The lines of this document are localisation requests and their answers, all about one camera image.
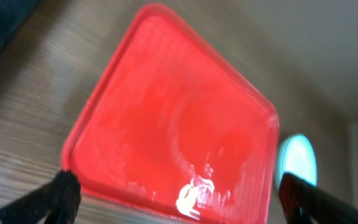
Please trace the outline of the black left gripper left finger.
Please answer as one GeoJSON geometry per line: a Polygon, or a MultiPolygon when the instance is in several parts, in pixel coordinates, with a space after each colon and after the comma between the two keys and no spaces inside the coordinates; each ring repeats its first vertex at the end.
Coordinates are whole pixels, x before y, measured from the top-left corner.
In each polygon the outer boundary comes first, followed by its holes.
{"type": "Polygon", "coordinates": [[[0,223],[74,223],[81,203],[81,185],[70,170],[35,191],[0,208],[0,223]]]}

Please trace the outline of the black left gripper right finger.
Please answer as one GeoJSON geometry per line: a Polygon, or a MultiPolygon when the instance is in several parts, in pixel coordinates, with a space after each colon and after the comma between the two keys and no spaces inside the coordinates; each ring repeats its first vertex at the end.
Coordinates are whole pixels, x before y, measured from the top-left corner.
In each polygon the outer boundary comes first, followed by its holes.
{"type": "Polygon", "coordinates": [[[278,196],[287,223],[358,223],[358,209],[291,173],[283,174],[278,196]]]}

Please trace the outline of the white plate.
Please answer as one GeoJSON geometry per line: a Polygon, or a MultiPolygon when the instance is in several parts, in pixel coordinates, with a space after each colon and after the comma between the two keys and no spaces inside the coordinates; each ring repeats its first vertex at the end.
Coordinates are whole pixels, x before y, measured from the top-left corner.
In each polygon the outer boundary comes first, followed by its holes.
{"type": "Polygon", "coordinates": [[[287,137],[278,147],[275,165],[275,186],[278,190],[284,173],[289,172],[317,186],[316,157],[309,139],[304,134],[287,137]]]}

